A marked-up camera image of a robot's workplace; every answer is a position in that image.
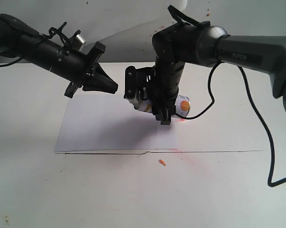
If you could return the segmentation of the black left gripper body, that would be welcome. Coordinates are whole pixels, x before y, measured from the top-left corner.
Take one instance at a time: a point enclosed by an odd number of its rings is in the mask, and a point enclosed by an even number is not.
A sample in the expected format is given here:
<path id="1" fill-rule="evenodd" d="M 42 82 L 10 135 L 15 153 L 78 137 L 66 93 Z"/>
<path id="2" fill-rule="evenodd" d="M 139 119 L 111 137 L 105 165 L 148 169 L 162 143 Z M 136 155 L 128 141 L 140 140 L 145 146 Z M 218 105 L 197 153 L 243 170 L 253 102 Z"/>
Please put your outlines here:
<path id="1" fill-rule="evenodd" d="M 79 88 L 82 88 L 83 91 L 105 91 L 104 84 L 102 83 L 103 76 L 97 72 L 97 69 L 100 68 L 97 61 L 104 52 L 105 45 L 96 42 L 86 55 L 84 68 L 80 70 L 79 76 L 69 83 L 64 96 L 72 98 Z"/>

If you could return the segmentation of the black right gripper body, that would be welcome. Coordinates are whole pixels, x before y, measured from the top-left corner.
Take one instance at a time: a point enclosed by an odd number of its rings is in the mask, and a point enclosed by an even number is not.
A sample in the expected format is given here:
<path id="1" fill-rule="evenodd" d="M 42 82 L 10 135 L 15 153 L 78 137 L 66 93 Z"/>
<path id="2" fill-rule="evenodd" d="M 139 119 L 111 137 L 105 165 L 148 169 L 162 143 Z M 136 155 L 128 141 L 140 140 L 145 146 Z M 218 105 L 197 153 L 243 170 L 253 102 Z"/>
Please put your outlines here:
<path id="1" fill-rule="evenodd" d="M 153 68 L 152 87 L 149 97 L 153 102 L 152 113 L 160 114 L 164 108 L 171 110 L 179 92 L 179 83 L 185 63 L 156 59 Z"/>

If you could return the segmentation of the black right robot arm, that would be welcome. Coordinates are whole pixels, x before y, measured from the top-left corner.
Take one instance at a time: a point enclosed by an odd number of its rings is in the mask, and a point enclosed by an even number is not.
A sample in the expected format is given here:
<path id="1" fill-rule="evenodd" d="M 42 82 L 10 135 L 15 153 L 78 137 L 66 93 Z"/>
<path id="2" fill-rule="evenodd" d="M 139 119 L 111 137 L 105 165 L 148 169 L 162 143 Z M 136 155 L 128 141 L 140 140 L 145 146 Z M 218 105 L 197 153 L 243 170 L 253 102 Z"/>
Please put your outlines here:
<path id="1" fill-rule="evenodd" d="M 286 36 L 232 36 L 208 21 L 175 23 L 153 35 L 156 53 L 149 96 L 156 119 L 169 125 L 179 81 L 187 63 L 214 67 L 229 63 L 268 74 L 272 95 L 283 98 L 286 112 Z"/>

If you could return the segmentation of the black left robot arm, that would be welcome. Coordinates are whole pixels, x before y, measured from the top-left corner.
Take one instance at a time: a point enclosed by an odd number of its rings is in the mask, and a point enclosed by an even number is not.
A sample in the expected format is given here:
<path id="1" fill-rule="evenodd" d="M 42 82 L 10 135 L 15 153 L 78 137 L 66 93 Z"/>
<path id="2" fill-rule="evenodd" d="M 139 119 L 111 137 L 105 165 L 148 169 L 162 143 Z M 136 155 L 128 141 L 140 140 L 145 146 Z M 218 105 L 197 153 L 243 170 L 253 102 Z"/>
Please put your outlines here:
<path id="1" fill-rule="evenodd" d="M 102 69 L 98 60 L 105 52 L 105 45 L 96 42 L 84 54 L 85 40 L 77 30 L 68 38 L 63 33 L 64 22 L 59 28 L 51 27 L 42 34 L 20 19 L 0 14 L 0 57 L 14 61 L 2 64 L 8 67 L 26 60 L 61 78 L 68 80 L 64 95 L 72 98 L 77 89 L 115 94 L 118 84 Z"/>

